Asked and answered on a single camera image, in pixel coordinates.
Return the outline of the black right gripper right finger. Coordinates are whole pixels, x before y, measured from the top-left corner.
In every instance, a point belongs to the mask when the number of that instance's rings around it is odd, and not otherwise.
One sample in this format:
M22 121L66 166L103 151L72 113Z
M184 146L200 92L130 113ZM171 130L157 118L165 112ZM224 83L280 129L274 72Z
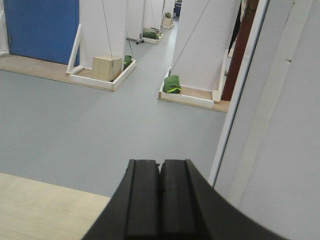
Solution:
M189 159L167 159L160 173L162 240L282 240L211 187Z

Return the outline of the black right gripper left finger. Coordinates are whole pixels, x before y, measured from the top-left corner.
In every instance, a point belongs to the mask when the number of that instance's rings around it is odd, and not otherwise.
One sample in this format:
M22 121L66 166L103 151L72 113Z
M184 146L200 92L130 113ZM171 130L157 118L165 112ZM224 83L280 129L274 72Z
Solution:
M159 239L159 176L155 160L131 159L111 200L83 239Z

